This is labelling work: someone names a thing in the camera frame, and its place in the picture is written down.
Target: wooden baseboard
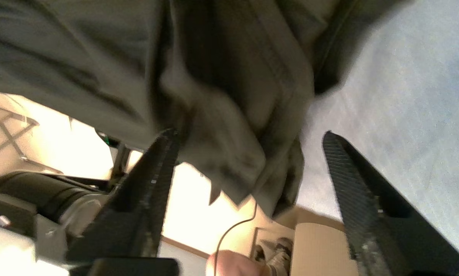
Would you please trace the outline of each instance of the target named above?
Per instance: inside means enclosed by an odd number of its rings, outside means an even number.
[[[190,253],[192,253],[194,255],[198,255],[199,257],[202,257],[204,259],[208,259],[209,258],[209,254],[207,254],[205,252],[202,252],[200,250],[197,250],[195,248],[192,248],[190,246],[186,246],[183,243],[179,243],[179,242],[174,241],[172,239],[169,239],[167,237],[161,236],[161,241],[163,241],[165,243],[168,243],[171,246],[174,246],[174,247],[180,248],[182,250],[185,250],[187,252],[190,252]]]

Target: shoe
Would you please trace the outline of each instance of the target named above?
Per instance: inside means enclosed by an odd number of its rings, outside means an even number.
[[[253,259],[261,264],[265,264],[265,252],[261,245],[256,245],[253,250]]]
[[[267,266],[272,276],[289,276],[293,243],[290,239],[279,238],[275,246],[275,254],[268,259]]]

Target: black plastic part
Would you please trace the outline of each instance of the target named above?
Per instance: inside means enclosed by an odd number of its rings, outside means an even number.
[[[18,234],[35,238],[36,209],[33,204],[0,194],[0,215],[5,215],[11,222],[6,227]]]
[[[86,194],[99,193],[56,177],[31,171],[8,173],[0,177],[0,194],[34,204],[38,213],[53,222],[59,222],[61,215],[74,201]]]
[[[103,180],[103,179],[84,178],[84,177],[77,177],[77,176],[70,176],[70,175],[50,174],[50,173],[40,173],[40,174],[60,180],[62,182],[66,182],[72,186],[81,187],[90,192],[103,193],[105,192],[105,188],[107,187],[107,184],[108,184],[108,181]]]
[[[459,253],[344,138],[323,149],[361,275],[458,275]]]
[[[161,258],[97,259],[88,276],[178,276],[178,263]]]
[[[70,264],[87,266],[98,258],[157,255],[178,148],[174,130],[157,138],[83,237],[69,247],[66,259]]]

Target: gray carpet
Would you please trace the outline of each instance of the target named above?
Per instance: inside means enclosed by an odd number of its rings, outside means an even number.
[[[298,205],[340,218],[321,149],[348,139],[459,250],[459,0],[418,0],[365,38],[308,111]]]

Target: black cable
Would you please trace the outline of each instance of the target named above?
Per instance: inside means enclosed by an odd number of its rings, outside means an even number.
[[[228,230],[226,230],[226,232],[222,235],[221,239],[219,240],[219,244],[217,245],[217,248],[216,248],[216,253],[214,255],[214,276],[216,276],[216,272],[217,272],[217,256],[219,255],[219,248],[221,247],[221,243],[222,243],[222,240],[224,239],[224,237],[229,233],[229,231],[231,231],[233,228],[237,227],[238,225],[240,224],[243,224],[245,222],[250,222],[252,220],[255,219],[257,215],[257,203],[255,202],[255,210],[253,211],[253,216],[247,220],[243,220],[242,222],[238,222],[237,224],[231,226]]]

